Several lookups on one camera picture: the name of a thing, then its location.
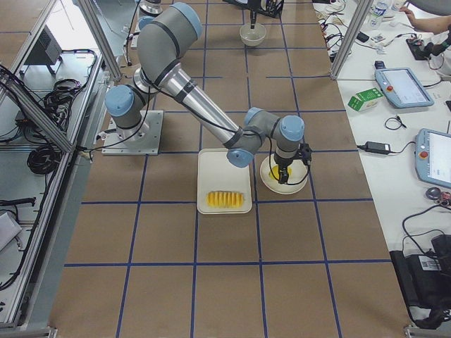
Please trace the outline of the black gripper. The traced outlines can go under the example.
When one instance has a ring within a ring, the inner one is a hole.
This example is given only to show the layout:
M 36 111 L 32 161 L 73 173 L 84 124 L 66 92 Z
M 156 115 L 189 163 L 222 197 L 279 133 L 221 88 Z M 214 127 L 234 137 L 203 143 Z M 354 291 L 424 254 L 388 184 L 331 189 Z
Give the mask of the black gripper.
M 292 164 L 293 159 L 292 158 L 284 158 L 282 156 L 279 156 L 278 154 L 275 154 L 274 160 L 278 167 L 278 176 L 280 176 L 278 183 L 279 184 L 287 184 L 289 175 L 290 175 L 289 166 Z

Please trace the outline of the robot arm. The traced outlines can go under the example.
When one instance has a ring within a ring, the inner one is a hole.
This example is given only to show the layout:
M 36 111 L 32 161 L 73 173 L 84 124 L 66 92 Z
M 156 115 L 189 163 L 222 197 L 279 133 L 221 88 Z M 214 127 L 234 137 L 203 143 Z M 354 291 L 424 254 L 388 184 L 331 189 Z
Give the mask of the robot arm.
M 276 142 L 269 176 L 278 184 L 295 186 L 303 179 L 295 174 L 293 161 L 309 167 L 310 151 L 302 145 L 304 121 L 296 115 L 282 118 L 253 107 L 245 126 L 237 126 L 182 69 L 180 59 L 202 34 L 196 11 L 183 2 L 170 5 L 145 25 L 138 35 L 139 77 L 151 91 L 171 97 L 184 106 L 227 148 L 227 159 L 236 167 L 248 166 L 266 139 Z
M 171 31 L 191 30 L 198 37 L 202 34 L 199 16 L 191 5 L 179 1 L 171 7 L 173 9 L 169 9 L 161 18 L 158 18 L 163 12 L 161 1 L 139 1 L 140 13 L 142 14 L 137 21 L 139 30 L 143 31 L 147 26 L 158 25 L 167 27 Z

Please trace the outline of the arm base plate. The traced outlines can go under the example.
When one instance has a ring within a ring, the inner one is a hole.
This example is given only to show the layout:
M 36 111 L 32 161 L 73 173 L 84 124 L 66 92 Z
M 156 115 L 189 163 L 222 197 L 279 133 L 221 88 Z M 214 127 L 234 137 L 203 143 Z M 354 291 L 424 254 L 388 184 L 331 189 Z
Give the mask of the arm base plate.
M 103 138 L 101 152 L 105 156 L 156 156 L 159 153 L 164 111 L 141 110 L 144 121 L 136 127 L 124 130 L 110 118 L 109 129 L 114 129 Z

